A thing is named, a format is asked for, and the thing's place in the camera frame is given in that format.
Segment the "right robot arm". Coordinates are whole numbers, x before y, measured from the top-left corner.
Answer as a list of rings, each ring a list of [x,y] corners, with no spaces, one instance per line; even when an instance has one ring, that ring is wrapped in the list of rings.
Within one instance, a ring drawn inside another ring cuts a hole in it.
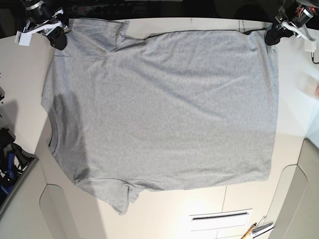
[[[66,33],[69,32],[68,18],[63,8],[56,8],[51,0],[24,0],[27,15],[22,31],[17,31],[15,42],[20,46],[29,46],[32,36],[39,33],[45,36],[51,47],[63,50],[67,46]]]

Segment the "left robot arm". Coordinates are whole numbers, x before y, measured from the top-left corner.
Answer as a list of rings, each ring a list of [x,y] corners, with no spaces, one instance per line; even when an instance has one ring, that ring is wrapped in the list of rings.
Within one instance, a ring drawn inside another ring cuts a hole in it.
[[[291,3],[282,0],[275,20],[265,35],[265,43],[269,46],[276,45],[281,38],[294,35],[310,40],[311,37],[302,29],[305,29],[306,23],[318,13],[317,0],[293,0]]]

